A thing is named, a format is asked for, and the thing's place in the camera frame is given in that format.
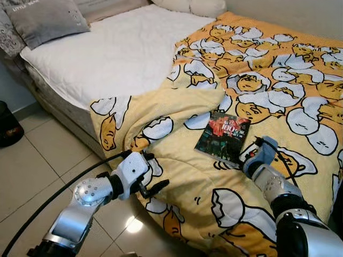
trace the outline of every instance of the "wall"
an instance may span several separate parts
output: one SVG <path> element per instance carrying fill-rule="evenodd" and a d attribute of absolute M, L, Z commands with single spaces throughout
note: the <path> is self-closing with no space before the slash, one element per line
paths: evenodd
<path fill-rule="evenodd" d="M 228 11 L 343 40 L 343 0 L 226 0 Z"/>
<path fill-rule="evenodd" d="M 25 88 L 24 83 L 11 77 L 4 64 L 0 62 L 0 100 L 7 103 L 12 112 L 16 112 L 36 100 Z"/>

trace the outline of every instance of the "book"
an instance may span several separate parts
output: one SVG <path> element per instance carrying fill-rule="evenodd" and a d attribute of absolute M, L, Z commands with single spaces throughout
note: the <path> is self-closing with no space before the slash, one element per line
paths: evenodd
<path fill-rule="evenodd" d="M 239 168 L 239 156 L 250 123 L 245 118 L 214 112 L 195 149 L 232 168 Z"/>

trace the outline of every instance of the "bed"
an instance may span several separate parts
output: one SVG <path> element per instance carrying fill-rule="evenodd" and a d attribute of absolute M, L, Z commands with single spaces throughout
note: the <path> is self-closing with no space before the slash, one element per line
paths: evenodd
<path fill-rule="evenodd" d="M 212 19 L 155 5 L 91 30 L 25 48 L 29 87 L 98 155 L 155 154 L 144 184 L 170 185 L 138 198 L 167 233 L 205 252 L 276 256 L 275 220 L 257 187 L 193 150 L 214 110 L 251 119 L 242 160 L 256 135 L 275 138 L 327 222 L 342 181 L 341 41 L 230 12 Z"/>

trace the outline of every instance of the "tile floor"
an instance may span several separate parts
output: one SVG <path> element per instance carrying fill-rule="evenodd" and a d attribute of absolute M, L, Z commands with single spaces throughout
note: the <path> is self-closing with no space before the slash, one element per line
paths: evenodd
<path fill-rule="evenodd" d="M 44 111 L 22 120 L 25 136 L 0 148 L 0 252 L 21 225 L 55 191 L 100 159 Z M 106 165 L 86 177 L 110 171 Z M 39 244 L 72 196 L 66 190 L 27 228 L 9 256 L 26 256 Z M 142 257 L 201 256 L 202 253 L 165 234 L 135 196 L 102 207 L 77 256 L 117 257 L 136 252 Z"/>

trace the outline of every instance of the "black cable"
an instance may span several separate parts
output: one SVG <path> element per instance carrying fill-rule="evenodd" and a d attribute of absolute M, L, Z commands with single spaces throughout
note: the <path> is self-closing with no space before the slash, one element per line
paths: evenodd
<path fill-rule="evenodd" d="M 64 190 L 66 190 L 69 186 L 71 186 L 73 183 L 75 183 L 79 178 L 83 177 L 84 175 L 86 175 L 88 172 L 95 169 L 96 167 L 98 167 L 98 166 L 100 166 L 100 165 L 102 165 L 108 161 L 111 161 L 113 159 L 116 159 L 118 157 L 126 158 L 131 152 L 132 152 L 131 150 L 127 150 L 127 151 L 121 152 L 120 154 L 111 156 L 110 158 L 104 159 L 104 160 L 94 164 L 93 166 L 89 167 L 85 171 L 81 172 L 79 175 L 77 175 L 71 181 L 69 181 L 67 184 L 65 184 L 65 186 L 63 186 L 60 190 L 58 190 L 55 194 L 53 194 L 48 200 L 46 200 L 45 203 L 43 203 L 35 211 L 35 213 L 31 215 L 31 217 L 24 223 L 24 225 L 21 226 L 21 228 L 18 230 L 18 232 L 14 235 L 12 240 L 7 245 L 5 251 L 2 254 L 2 257 L 7 257 L 8 253 L 12 249 L 13 245 L 16 243 L 16 241 L 21 236 L 21 234 L 25 231 L 25 229 L 31 224 L 31 222 L 33 222 L 33 220 L 38 216 L 38 214 L 41 213 L 44 210 L 44 208 L 47 207 L 49 205 L 49 203 L 51 203 L 56 197 L 58 197 Z"/>
<path fill-rule="evenodd" d="M 292 172 L 290 171 L 287 162 L 285 161 L 284 157 L 281 155 L 281 152 L 280 152 L 279 150 L 277 150 L 277 148 L 276 148 L 275 146 L 273 146 L 271 143 L 269 143 L 268 141 L 264 140 L 263 138 L 259 138 L 259 137 L 256 137 L 256 138 L 258 138 L 258 140 L 262 140 L 263 143 L 266 143 L 266 144 L 269 145 L 271 148 L 273 148 L 273 150 L 278 154 L 279 159 L 284 163 L 284 165 L 285 165 L 285 167 L 286 167 L 286 169 L 287 169 L 287 171 L 288 171 L 288 173 L 289 173 L 289 176 L 290 176 L 290 178 L 291 178 L 293 184 L 294 184 L 296 187 L 298 187 L 298 184 L 297 184 L 297 182 L 295 181 L 295 179 L 294 179 L 294 177 L 293 177 L 293 174 L 292 174 Z"/>

